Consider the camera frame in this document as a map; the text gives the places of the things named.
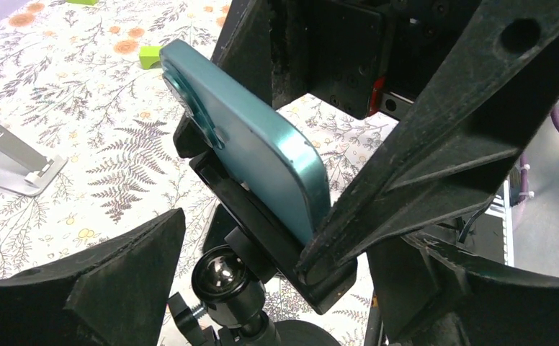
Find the table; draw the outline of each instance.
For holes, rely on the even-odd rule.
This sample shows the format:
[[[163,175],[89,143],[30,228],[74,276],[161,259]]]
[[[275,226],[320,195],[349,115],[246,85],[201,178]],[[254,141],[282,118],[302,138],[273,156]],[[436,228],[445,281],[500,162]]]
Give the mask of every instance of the table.
[[[23,139],[68,156],[36,198],[0,190],[0,278],[44,265],[122,234],[170,208],[187,214],[172,292],[186,293],[215,196],[171,143],[182,109],[158,69],[143,70],[138,49],[180,38],[211,56],[227,1],[63,0],[28,3],[0,22],[0,120]],[[381,115],[354,120],[305,96],[280,113],[319,150],[333,200],[395,126]],[[325,316],[290,285],[267,285],[276,320],[303,319],[343,345],[361,345],[372,293],[365,259],[357,284]],[[160,345],[184,345],[167,314]]]

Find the orange flower print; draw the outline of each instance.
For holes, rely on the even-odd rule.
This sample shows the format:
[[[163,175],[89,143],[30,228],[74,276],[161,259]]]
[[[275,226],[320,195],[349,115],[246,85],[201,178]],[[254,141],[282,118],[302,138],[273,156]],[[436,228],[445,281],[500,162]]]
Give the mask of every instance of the orange flower print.
[[[146,32],[141,27],[134,27],[133,29],[129,30],[129,37],[131,38],[140,38],[144,36],[144,32]]]
[[[33,23],[34,19],[35,17],[31,13],[21,13],[21,14],[16,14],[12,18],[10,18],[8,24],[11,27],[26,27],[27,25]]]
[[[114,52],[119,54],[130,54],[138,49],[138,43],[134,40],[120,41],[114,46]]]
[[[218,18],[216,18],[216,24],[218,24],[219,27],[222,27],[224,25],[225,20],[226,20],[226,17],[218,17]]]
[[[38,13],[44,9],[44,4],[35,2],[27,7],[27,11],[31,13]]]

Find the red component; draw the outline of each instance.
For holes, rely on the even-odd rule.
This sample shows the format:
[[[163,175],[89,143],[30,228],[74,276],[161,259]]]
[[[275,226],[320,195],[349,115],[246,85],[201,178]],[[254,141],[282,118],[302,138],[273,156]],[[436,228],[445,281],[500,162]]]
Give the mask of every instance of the red component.
[[[385,76],[380,77],[373,84],[373,92],[371,94],[371,104],[369,106],[369,116],[379,112],[381,107],[381,90],[385,84]]]

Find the teal phone case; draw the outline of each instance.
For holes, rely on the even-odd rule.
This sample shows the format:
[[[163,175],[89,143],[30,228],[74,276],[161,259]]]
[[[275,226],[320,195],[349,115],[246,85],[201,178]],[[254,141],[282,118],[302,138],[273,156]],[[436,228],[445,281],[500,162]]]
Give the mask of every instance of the teal phone case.
[[[161,66],[232,178],[307,243],[331,207],[326,169],[309,140],[184,41],[161,50]]]

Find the black plastic bracket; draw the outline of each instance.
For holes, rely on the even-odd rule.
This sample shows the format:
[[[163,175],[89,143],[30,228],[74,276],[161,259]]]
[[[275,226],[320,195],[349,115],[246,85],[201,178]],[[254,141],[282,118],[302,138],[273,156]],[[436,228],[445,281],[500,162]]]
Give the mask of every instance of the black plastic bracket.
[[[371,109],[373,89],[385,75],[394,28],[391,16],[383,13],[388,9],[311,2],[306,18],[312,95],[356,119],[377,112],[379,105]]]
[[[186,116],[182,116],[174,132],[174,146],[183,159],[192,159],[210,149],[203,141],[201,131]]]
[[[184,232],[184,212],[169,210],[0,280],[0,345],[155,345]]]
[[[299,294],[318,314],[326,313],[356,281],[357,261],[348,262],[333,274],[315,285],[306,285],[298,280],[295,266],[303,250],[294,236],[277,220],[273,213],[250,192],[232,180],[213,151],[207,151],[190,161],[190,166],[201,180],[216,194],[226,210],[238,224],[234,231],[239,236],[240,247],[233,249],[249,268],[254,268],[261,279],[269,279],[274,270],[279,270]],[[258,258],[264,258],[272,269],[261,267]]]
[[[559,0],[527,4],[481,4],[306,247],[309,283],[383,239],[489,205],[559,99]]]
[[[508,267],[424,232],[382,241],[367,256],[391,342],[559,345],[559,278]]]
[[[224,205],[218,205],[203,242],[203,253],[215,247],[226,245],[225,238],[237,226],[238,224],[233,219],[233,216],[224,208]]]

